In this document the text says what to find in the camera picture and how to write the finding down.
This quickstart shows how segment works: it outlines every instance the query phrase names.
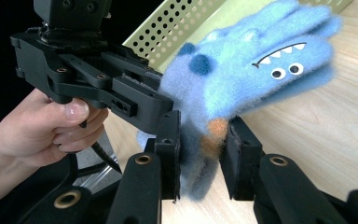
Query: blue fuzzy fabric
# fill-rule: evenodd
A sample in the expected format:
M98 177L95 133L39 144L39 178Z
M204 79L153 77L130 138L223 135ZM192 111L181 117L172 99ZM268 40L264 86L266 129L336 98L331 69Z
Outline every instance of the blue fuzzy fabric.
M318 88L333 77L328 38L341 26L329 7L277 0L236 24L186 43L164 73L159 91L181 120L181 195L201 200L218 167L201 139L210 124ZM139 133L145 144L147 134Z

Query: toy mouth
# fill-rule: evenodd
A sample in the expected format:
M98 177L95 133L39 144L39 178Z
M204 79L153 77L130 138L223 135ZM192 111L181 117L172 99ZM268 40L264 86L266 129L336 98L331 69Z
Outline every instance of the toy mouth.
M264 56L257 63L252 63L252 65L255 66L256 68L259 68L260 64L262 64L262 63L263 64L270 64L271 63L270 58L281 58L283 53L290 54L290 53L293 52L294 49L302 50L305 47L306 44L307 44L307 42L301 42L301 43L286 46L286 47L281 48L281 49L277 49L277 50L273 51L272 53Z

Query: person's arm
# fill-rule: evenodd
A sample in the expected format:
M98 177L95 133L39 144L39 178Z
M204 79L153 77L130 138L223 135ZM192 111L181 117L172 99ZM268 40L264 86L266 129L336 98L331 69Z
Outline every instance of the person's arm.
M59 105L41 91L31 92L0 122L0 199L39 167L91 146L107 114L79 99Z

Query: googly eye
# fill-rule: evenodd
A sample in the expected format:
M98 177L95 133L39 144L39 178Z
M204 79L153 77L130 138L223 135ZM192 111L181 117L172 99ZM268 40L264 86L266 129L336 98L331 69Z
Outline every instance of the googly eye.
M289 71L293 75L300 75L304 72L304 66L301 63L292 63L289 66Z
M275 79L282 79L286 76L286 71L284 71L282 68L275 68L272 70L271 75Z

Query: light wood surface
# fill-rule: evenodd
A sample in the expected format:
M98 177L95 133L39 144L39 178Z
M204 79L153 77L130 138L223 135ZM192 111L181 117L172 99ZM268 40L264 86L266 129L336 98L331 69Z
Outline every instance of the light wood surface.
M342 31L332 39L337 76L328 85L243 116L267 153L294 160L323 190L346 200L358 189L358 0L340 15ZM141 149L136 129L111 114L105 129L119 163ZM184 198L162 204L162 223L256 223L252 202L228 198L219 170L201 203Z

